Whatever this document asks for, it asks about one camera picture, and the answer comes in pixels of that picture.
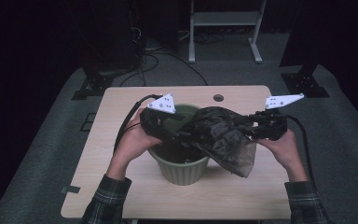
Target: green flower pot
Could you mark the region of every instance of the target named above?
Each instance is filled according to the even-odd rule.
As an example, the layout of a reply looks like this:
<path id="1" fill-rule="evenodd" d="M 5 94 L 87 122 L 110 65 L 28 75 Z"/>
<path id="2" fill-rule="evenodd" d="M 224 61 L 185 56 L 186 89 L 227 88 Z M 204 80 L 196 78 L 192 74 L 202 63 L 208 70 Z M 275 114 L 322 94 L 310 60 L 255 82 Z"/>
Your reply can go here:
<path id="1" fill-rule="evenodd" d="M 175 105 L 176 113 L 185 115 L 183 120 L 167 119 L 164 127 L 176 132 L 187 124 L 200 109 L 194 105 Z M 174 185 L 186 186 L 196 183 L 205 173 L 209 157 L 191 154 L 181 148 L 170 148 L 169 145 L 151 147 L 150 155 L 156 160 L 162 175 Z"/>

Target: metal shelf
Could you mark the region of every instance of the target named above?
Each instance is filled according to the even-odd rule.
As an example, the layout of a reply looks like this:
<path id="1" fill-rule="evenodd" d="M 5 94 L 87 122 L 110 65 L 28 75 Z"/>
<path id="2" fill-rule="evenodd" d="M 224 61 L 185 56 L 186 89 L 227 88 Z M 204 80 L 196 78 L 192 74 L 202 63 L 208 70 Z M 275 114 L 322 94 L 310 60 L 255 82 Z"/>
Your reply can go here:
<path id="1" fill-rule="evenodd" d="M 264 8 L 267 0 L 261 0 L 260 10 L 258 11 L 240 11 L 240 12 L 195 12 L 194 0 L 191 0 L 190 15 L 190 41 L 188 44 L 188 62 L 196 61 L 196 50 L 194 45 L 194 27 L 196 26 L 230 26 L 230 25 L 253 25 L 254 34 L 248 39 L 251 51 L 254 54 L 255 62 L 262 63 L 260 52 L 255 41 L 263 20 Z"/>

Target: cord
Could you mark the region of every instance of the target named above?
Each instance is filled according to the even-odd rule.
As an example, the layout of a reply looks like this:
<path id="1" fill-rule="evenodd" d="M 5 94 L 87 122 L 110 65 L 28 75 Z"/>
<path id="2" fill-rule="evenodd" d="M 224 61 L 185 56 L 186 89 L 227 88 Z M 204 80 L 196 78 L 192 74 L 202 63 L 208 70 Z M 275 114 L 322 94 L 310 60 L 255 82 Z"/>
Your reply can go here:
<path id="1" fill-rule="evenodd" d="M 122 87 L 123 84 L 124 84 L 128 79 L 130 79 L 130 78 L 132 78 L 132 77 L 135 77 L 135 76 L 139 76 L 139 74 L 141 74 L 141 73 L 144 74 L 145 72 L 148 72 L 148 71 L 150 71 L 150 70 L 152 70 L 152 69 L 154 69 L 154 68 L 157 67 L 157 65 L 158 65 L 158 58 L 157 58 L 156 56 L 153 56 L 153 55 L 151 55 L 151 54 L 145 54 L 145 56 L 149 56 L 149 57 L 154 58 L 154 59 L 156 60 L 156 63 L 155 63 L 152 67 L 150 67 L 150 68 L 148 68 L 148 69 L 146 69 L 146 70 L 142 70 L 142 67 L 141 67 L 141 72 L 137 72 L 137 73 L 135 73 L 135 74 L 130 75 L 129 77 L 126 77 L 126 78 L 120 83 L 119 87 Z M 141 78 L 141 79 L 144 81 L 144 86 L 145 86 L 145 85 L 146 85 L 146 83 L 145 83 L 145 76 L 144 76 L 143 78 Z"/>
<path id="2" fill-rule="evenodd" d="M 172 54 L 169 54 L 169 53 L 153 53 L 153 54 L 162 54 L 162 55 L 168 55 L 168 56 L 171 56 L 173 58 L 176 58 L 177 60 L 181 61 L 182 63 L 184 63 L 185 65 L 187 65 L 189 68 L 191 68 L 191 70 L 193 70 L 195 73 L 197 73 L 200 78 L 203 80 L 203 82 L 205 83 L 205 86 L 209 86 L 208 85 L 208 82 L 205 80 L 205 78 L 202 76 L 202 74 L 197 71 L 195 68 L 193 68 L 190 64 L 188 64 L 187 62 L 185 62 L 183 59 L 175 56 L 175 55 L 172 55 Z"/>
<path id="3" fill-rule="evenodd" d="M 314 182 L 314 177 L 313 177 L 313 172 L 312 172 L 312 165 L 310 164 L 310 148 L 308 146 L 308 137 L 307 137 L 307 133 L 305 131 L 304 126 L 301 124 L 301 122 L 296 119 L 295 117 L 292 117 L 290 115 L 285 115 L 287 118 L 291 119 L 301 130 L 301 134 L 302 134 L 302 138 L 303 138 L 303 144 L 304 144 L 304 151 L 305 151 L 305 155 L 306 155 L 306 160 L 307 160 L 307 167 L 308 167 L 308 172 L 310 174 L 310 181 Z"/>
<path id="4" fill-rule="evenodd" d="M 130 119 L 135 114 L 135 112 L 138 110 L 139 106 L 141 106 L 142 102 L 147 99 L 150 99 L 150 98 L 154 98 L 155 100 L 157 100 L 160 97 L 161 97 L 161 95 L 151 94 L 151 95 L 147 95 L 146 97 L 142 98 L 140 101 L 135 103 L 135 105 L 132 107 L 130 113 L 127 115 L 127 117 L 124 119 L 123 123 L 121 124 L 120 129 L 118 130 L 113 153 L 115 153 L 116 148 L 118 147 L 118 143 L 120 142 L 121 137 L 123 136 L 124 132 L 126 132 L 128 130 L 128 129 L 126 129 L 127 124 L 129 123 Z"/>

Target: wooden table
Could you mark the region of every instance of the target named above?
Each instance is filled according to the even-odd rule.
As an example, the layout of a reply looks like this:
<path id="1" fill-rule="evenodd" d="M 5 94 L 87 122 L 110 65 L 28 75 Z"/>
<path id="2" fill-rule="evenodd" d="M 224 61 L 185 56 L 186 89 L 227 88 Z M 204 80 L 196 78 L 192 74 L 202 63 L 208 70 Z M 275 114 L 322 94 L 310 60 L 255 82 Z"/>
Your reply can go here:
<path id="1" fill-rule="evenodd" d="M 176 104 L 222 106 L 240 114 L 265 108 L 270 95 L 265 86 L 187 86 L 109 88 L 106 90 L 62 206 L 63 217 L 82 217 L 110 162 L 118 129 L 133 105 L 149 94 L 172 93 Z M 220 94 L 222 102 L 213 97 Z M 288 219 L 284 169 L 271 152 L 257 146 L 255 166 L 248 178 L 232 175 L 210 160 L 197 183 L 176 186 L 161 174 L 148 154 L 130 164 L 133 183 L 124 204 L 123 218 L 153 219 Z"/>

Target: plaid shirt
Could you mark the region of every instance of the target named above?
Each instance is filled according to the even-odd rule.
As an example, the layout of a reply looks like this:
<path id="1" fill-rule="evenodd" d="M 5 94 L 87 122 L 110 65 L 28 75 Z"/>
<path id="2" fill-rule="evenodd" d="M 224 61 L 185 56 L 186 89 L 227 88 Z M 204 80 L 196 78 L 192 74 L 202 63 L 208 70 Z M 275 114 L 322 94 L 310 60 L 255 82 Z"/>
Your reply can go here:
<path id="1" fill-rule="evenodd" d="M 284 185 L 292 211 L 290 223 L 333 223 L 322 207 L 321 199 L 313 182 L 287 182 Z"/>
<path id="2" fill-rule="evenodd" d="M 321 200 L 312 182 L 288 182 L 284 184 L 292 211 L 291 223 L 331 224 L 322 208 Z M 131 181 L 118 181 L 104 176 L 84 213 L 82 224 L 120 224 L 123 204 Z"/>
<path id="3" fill-rule="evenodd" d="M 128 178 L 119 181 L 104 175 L 80 223 L 121 223 L 123 204 L 131 183 Z"/>

